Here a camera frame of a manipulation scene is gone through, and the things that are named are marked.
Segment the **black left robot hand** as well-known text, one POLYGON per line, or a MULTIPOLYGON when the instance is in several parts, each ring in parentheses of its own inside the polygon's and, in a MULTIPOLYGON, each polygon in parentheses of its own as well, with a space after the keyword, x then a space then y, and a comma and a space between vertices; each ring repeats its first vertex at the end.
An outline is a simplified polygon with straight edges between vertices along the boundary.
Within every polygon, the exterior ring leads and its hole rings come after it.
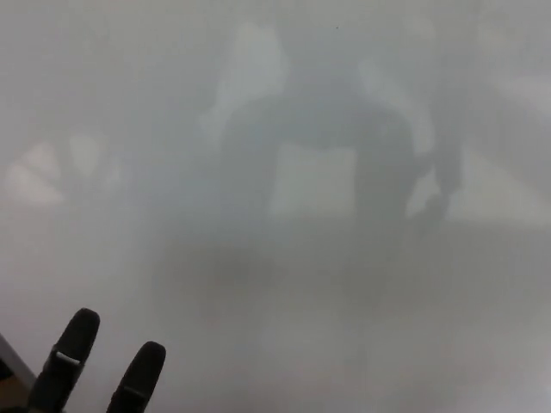
MULTIPOLYGON (((27 411, 64 410, 90 357, 100 327, 91 309, 78 310, 53 345, 29 393, 27 411)), ((149 341, 141 346, 116 387, 108 412, 144 412, 164 367, 166 349, 149 341)))

